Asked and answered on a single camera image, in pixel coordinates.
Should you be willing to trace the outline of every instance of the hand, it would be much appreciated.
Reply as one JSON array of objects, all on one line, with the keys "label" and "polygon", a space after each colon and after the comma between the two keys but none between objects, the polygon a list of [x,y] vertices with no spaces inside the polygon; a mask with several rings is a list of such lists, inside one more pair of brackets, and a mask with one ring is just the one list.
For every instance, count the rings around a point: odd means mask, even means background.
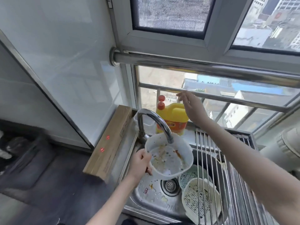
[{"label": "hand", "polygon": [[152,175],[152,168],[149,167],[151,154],[145,149],[137,151],[130,162],[127,177],[134,181],[135,186],[138,185],[145,173]]},{"label": "hand", "polygon": [[189,119],[205,130],[211,119],[207,116],[206,110],[199,98],[189,91],[182,91],[177,94],[179,101],[183,101],[185,112]]}]

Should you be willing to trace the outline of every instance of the faucet spout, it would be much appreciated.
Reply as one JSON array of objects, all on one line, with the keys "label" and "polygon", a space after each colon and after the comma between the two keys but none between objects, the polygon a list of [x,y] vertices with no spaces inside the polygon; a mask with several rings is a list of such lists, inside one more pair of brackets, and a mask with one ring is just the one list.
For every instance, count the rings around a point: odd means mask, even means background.
[{"label": "faucet spout", "polygon": [[152,118],[159,125],[159,127],[165,133],[169,144],[174,143],[172,132],[169,126],[167,125],[167,123],[157,113],[154,113],[153,111],[145,108],[140,109],[137,112],[137,123],[139,126],[139,139],[141,140],[142,143],[146,143],[147,139],[149,138],[149,136],[145,133],[144,130],[143,115],[147,115],[148,117]]}]

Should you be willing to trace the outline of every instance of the dish soap bottle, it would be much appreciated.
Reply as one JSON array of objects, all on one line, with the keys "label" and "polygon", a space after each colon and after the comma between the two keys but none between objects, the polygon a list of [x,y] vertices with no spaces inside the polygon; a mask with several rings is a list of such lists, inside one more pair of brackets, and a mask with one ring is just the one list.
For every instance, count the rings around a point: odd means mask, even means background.
[{"label": "dish soap bottle", "polygon": [[[156,107],[156,113],[167,123],[173,133],[182,135],[189,119],[185,112],[185,107],[182,103],[177,102],[165,106],[165,99],[164,95],[158,97],[159,102]],[[156,125],[156,133],[162,132],[163,130],[159,125]]]}]

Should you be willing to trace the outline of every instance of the stainless steel sink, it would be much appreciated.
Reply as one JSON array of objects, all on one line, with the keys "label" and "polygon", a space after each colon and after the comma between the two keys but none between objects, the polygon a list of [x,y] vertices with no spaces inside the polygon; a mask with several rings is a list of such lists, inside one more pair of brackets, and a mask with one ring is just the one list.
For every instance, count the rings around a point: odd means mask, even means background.
[{"label": "stainless steel sink", "polygon": [[[136,141],[132,154],[143,148],[143,145]],[[197,165],[197,150],[193,149],[194,164]],[[220,162],[215,159],[214,154],[205,153],[198,149],[199,165],[208,171],[213,179],[217,191],[220,193],[222,202],[222,212],[218,217],[218,224],[226,223],[229,208],[231,207],[230,191],[227,184],[226,172],[224,172]],[[156,224],[167,224],[176,222],[193,223],[186,215],[182,205],[182,190],[178,184],[178,179],[162,181],[146,174],[136,189],[134,189],[128,199],[123,212],[144,219]]]}]

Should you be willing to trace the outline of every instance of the sink drain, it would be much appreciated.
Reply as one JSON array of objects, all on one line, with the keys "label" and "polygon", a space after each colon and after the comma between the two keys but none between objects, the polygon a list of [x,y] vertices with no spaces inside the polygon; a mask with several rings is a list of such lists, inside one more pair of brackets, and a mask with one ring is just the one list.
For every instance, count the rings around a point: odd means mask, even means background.
[{"label": "sink drain", "polygon": [[179,183],[175,178],[168,181],[161,181],[160,184],[163,192],[170,197],[175,197],[180,193]]}]

